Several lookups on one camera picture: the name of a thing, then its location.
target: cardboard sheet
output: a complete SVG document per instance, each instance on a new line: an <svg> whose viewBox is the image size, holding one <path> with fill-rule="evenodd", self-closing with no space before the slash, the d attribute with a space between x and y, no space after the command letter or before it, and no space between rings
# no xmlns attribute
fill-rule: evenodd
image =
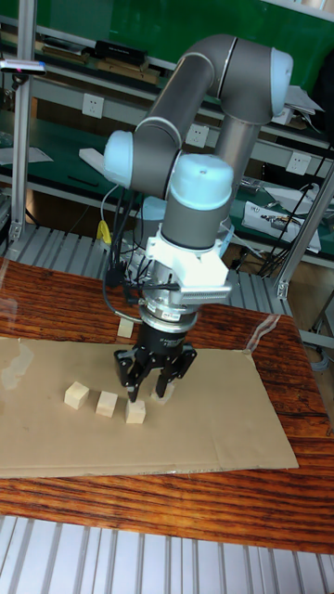
<svg viewBox="0 0 334 594"><path fill-rule="evenodd" d="M250 355L199 351L164 406L149 397L151 375L139 426L124 421L117 348L0 341L1 477L298 467ZM91 388L78 411L63 402L74 381ZM112 419L95 413L102 390L119 394Z"/></svg>

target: white mounting bracket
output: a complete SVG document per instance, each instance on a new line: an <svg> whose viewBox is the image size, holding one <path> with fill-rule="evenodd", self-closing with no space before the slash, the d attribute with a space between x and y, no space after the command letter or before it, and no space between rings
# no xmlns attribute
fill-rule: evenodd
<svg viewBox="0 0 334 594"><path fill-rule="evenodd" d="M22 232L23 225L21 223L17 223L16 221L12 221L9 228L9 240L16 241L19 239L20 234Z"/></svg>
<svg viewBox="0 0 334 594"><path fill-rule="evenodd" d="M146 256L173 270L182 287L223 287L228 268L219 257L221 245L218 239L208 252L193 252L169 243L158 231L148 238Z"/></svg>

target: light blue joint cap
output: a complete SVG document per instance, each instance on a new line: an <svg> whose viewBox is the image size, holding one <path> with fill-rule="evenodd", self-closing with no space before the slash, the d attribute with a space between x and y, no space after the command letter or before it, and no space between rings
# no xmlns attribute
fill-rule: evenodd
<svg viewBox="0 0 334 594"><path fill-rule="evenodd" d="M274 116L282 113L293 69L289 54L272 47L270 64L271 100Z"/></svg>
<svg viewBox="0 0 334 594"><path fill-rule="evenodd" d="M228 201L232 182L232 167L219 157L183 154L172 173L171 193L194 211L214 211Z"/></svg>
<svg viewBox="0 0 334 594"><path fill-rule="evenodd" d="M162 221L166 212L167 202L155 196L145 198L143 217L145 221Z"/></svg>
<svg viewBox="0 0 334 594"><path fill-rule="evenodd" d="M104 176L123 187L131 186L134 161L134 139L131 132L116 130L104 153Z"/></svg>

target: electronic device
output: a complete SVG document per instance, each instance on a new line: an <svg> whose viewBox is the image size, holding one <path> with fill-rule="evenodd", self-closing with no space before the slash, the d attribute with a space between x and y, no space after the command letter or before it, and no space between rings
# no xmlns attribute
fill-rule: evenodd
<svg viewBox="0 0 334 594"><path fill-rule="evenodd" d="M34 74L39 76L44 76L46 74L44 62L20 59L1 59L0 71L9 72L10 74Z"/></svg>
<svg viewBox="0 0 334 594"><path fill-rule="evenodd" d="M140 66L148 57L148 52L124 44L116 44L110 39L96 41L95 53L97 58L114 58L128 64Z"/></svg>

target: metal grating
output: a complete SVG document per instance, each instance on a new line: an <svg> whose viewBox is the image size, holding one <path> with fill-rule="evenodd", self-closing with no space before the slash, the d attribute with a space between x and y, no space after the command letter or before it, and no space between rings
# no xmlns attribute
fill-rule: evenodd
<svg viewBox="0 0 334 594"><path fill-rule="evenodd" d="M278 299L271 278L230 270L227 281L232 285L232 290L226 298L229 305L266 314L292 316L288 301Z"/></svg>
<svg viewBox="0 0 334 594"><path fill-rule="evenodd" d="M331 555L0 519L1 594L329 594Z"/></svg>
<svg viewBox="0 0 334 594"><path fill-rule="evenodd" d="M102 278L107 251L97 239L26 225L22 237L3 255L26 265Z"/></svg>

